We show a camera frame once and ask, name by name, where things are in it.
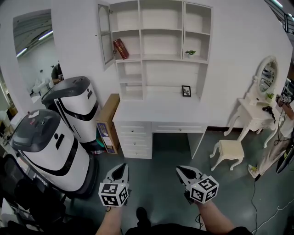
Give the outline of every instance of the ceiling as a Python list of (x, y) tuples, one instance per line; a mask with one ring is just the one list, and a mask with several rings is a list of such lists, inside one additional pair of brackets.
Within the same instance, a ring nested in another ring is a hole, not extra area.
[(42, 12), (38, 15), (26, 14), (13, 19), (13, 35), (15, 51), (18, 54), (24, 48), (31, 50), (32, 48), (44, 43), (53, 34), (44, 40), (38, 39), (52, 30), (51, 13)]

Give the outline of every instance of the small green plant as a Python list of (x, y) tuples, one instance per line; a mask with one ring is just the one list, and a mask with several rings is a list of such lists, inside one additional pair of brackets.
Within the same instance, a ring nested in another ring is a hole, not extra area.
[(272, 98), (275, 96), (274, 93), (267, 93), (266, 95), (267, 95), (267, 97), (270, 98), (270, 99), (272, 99)]
[(187, 50), (186, 51), (186, 54), (189, 54), (189, 55), (194, 55), (196, 53), (196, 51), (194, 50)]

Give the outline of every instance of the white cable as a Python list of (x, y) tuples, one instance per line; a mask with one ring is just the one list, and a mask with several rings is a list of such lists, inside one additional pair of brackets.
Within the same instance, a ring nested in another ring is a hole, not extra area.
[[(288, 204), (283, 209), (285, 209), (287, 206), (289, 206), (289, 204), (292, 203), (293, 201), (294, 201), (294, 198), (292, 199), (292, 201), (289, 201)], [(257, 229), (253, 230), (251, 233), (254, 233), (255, 231), (257, 231), (261, 226), (263, 226), (264, 224), (266, 224), (267, 222), (269, 222), (272, 218), (274, 218), (276, 216), (276, 214), (279, 211), (282, 211), (283, 209), (280, 209), (280, 207), (278, 206), (276, 213), (272, 217), (270, 217), (267, 221), (263, 222)]]

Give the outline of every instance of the fiducial marker cube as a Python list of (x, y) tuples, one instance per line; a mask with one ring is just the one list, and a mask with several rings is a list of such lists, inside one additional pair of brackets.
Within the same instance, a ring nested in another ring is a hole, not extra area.
[(100, 183), (98, 194), (106, 207), (121, 207), (129, 197), (127, 186), (122, 183)]
[(218, 188), (219, 184), (212, 176), (209, 176), (191, 185), (190, 198), (206, 203), (216, 196)]

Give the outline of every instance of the sneaker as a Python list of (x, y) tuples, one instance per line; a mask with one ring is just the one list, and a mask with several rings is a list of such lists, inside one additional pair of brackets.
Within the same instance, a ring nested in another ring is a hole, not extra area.
[(249, 164), (247, 166), (247, 169), (254, 179), (259, 175), (259, 171), (258, 171), (257, 167), (253, 167)]
[(136, 210), (136, 216), (137, 216), (137, 219), (139, 221), (145, 221), (145, 220), (148, 220), (148, 217), (147, 217), (147, 211), (142, 208), (142, 207), (139, 207), (137, 210)]

